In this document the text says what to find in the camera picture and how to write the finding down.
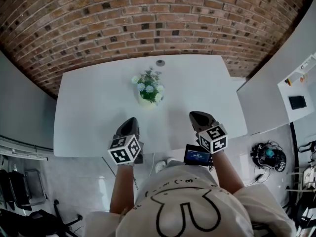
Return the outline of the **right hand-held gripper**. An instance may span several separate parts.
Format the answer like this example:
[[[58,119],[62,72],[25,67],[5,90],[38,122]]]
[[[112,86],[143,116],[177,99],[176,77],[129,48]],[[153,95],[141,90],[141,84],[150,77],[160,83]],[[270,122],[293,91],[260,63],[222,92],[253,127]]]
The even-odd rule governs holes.
[[[215,154],[227,147],[228,134],[224,126],[211,114],[191,111],[189,118],[196,132],[197,142],[210,154]]]

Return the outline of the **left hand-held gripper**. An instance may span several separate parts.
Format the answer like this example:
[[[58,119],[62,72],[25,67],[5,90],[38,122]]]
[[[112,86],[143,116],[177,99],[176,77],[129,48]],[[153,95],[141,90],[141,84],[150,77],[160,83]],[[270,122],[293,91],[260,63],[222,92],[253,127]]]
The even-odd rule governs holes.
[[[132,117],[125,121],[109,142],[108,153],[116,165],[143,164],[143,146],[139,141],[138,120]]]

